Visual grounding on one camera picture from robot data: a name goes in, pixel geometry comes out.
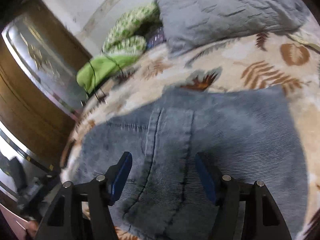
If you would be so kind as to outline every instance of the black cable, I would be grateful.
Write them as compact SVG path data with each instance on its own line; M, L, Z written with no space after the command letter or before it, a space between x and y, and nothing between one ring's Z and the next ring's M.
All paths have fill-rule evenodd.
M120 69L120 71L121 71L121 73L122 73L122 77L124 78L124 73L123 73L123 71L122 71L122 68L121 68L120 65L118 64L118 62L116 62L113 58L111 58L111 57L108 56L108 55L104 55L104 56L105 56L107 59L111 60L113 63L116 64L116 66ZM93 68L90 60L88 60L88 62L89 62L89 64L90 64L91 68L92 68L93 75L94 75L94 94L95 94L97 100L100 102L101 99L103 99L103 98L106 97L106 94L105 94L105 93L102 91L102 89L100 88L100 91L103 93L103 97L102 97L102 98L98 98L98 96L97 96L97 91L96 91L96 86L97 86L96 72L95 72L95 70L94 70L94 68Z
M97 85L96 72L94 71L94 68L93 68L93 66L92 66L92 64L91 64L91 62L90 62L90 60L89 60L88 62L89 62L89 64L90 64L90 66L91 66L91 68L92 68L92 70L93 70L93 74L94 74L94 94L95 94L95 96L96 96L97 100L99 101L99 98L98 98L98 96L97 96L97 92L96 92L96 85Z

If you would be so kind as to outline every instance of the bedspread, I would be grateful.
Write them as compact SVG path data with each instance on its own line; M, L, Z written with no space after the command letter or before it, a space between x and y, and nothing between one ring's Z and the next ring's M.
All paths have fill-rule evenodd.
M320 44L319 29L311 15L298 34ZM307 229L308 222L320 207L319 62L318 52L291 40L286 33L259 33L218 41L174 59L168 59L165 44L159 45L123 74L107 81L102 87L103 100L98 102L92 98L88 102L81 121L70 136L70 142L75 143L61 180L72 179L82 139L92 127L155 101L168 87L224 93L281 85L307 163ZM125 239L126 234L117 230L121 235L119 239Z

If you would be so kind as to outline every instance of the stitching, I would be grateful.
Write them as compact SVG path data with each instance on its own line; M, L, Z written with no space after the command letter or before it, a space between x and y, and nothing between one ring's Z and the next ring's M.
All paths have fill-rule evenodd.
M158 119L157 119L157 122L156 122L156 129L155 129L155 135L154 135L154 140L153 140L153 151L152 151L151 165L150 165L149 172L148 172L148 175L147 175L146 183L143 185L143 188L142 188L141 192L139 193L137 199L133 202L133 204L126 211L124 211L124 214L122 215L122 218L124 218L124 216L129 212L130 208L132 208L139 201L139 198L141 197L143 191L145 190L145 188L147 186L148 179L149 179L149 176L150 176L150 173L151 173L151 168L152 168L152 165L153 165L153 157L155 155L156 136L158 134L158 124L159 124L159 119L160 119L161 113L162 113L162 110L159 112Z
M172 215L171 219L169 220L168 222L168 225L165 227L165 229L163 230L163 233L162 233L162 236L165 236L166 238L169 238L167 236L167 229L170 225L173 224L173 219L174 217L178 214L178 212L180 211L180 209L182 208L184 202L185 202L185 199L186 199L186 196L185 196L185 185L186 185L186 182L187 182L187 160L189 159L190 157L190 152L191 152L191 136L192 136L192 133L191 133L191 130L190 130L190 138L189 138L189 145L188 145L188 149L187 149L187 154L186 154L186 157L185 157L185 161L186 161L186 166L185 166L185 170L184 170L184 177L183 177L183 182L181 183L182 184L182 196L181 196L181 202L179 203L178 207L175 209L175 212L174 214Z
M106 122L106 125L108 126L115 126L115 127L120 127L120 128L131 128L135 130L146 130L148 129L147 126L145 125L136 125L133 123L113 123L113 122Z

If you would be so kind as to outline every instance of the gray pillow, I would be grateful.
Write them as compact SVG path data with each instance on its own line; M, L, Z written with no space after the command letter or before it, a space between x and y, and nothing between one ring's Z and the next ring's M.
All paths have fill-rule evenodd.
M171 56L224 38L300 27L301 0L156 0Z

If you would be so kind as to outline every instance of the green cloth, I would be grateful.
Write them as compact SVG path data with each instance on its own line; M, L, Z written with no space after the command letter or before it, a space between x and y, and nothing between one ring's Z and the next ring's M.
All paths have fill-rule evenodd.
M138 60L139 56L113 55L111 58L115 62L117 62L120 68L124 68ZM94 88L105 77L111 76L112 74L119 71L119 67L115 62L104 55L95 57L90 61L92 67L88 62L79 70L77 74L78 84L83 87L88 94L92 93L94 91Z
M159 8L154 2L124 13L110 30L102 46L103 55L90 61L92 67L90 63L86 63L79 70L78 84L90 94L104 78L118 72L119 67L124 68L137 61L146 50L147 42L144 37L133 34L143 23L157 21L159 21ZM104 55L112 58L119 66Z

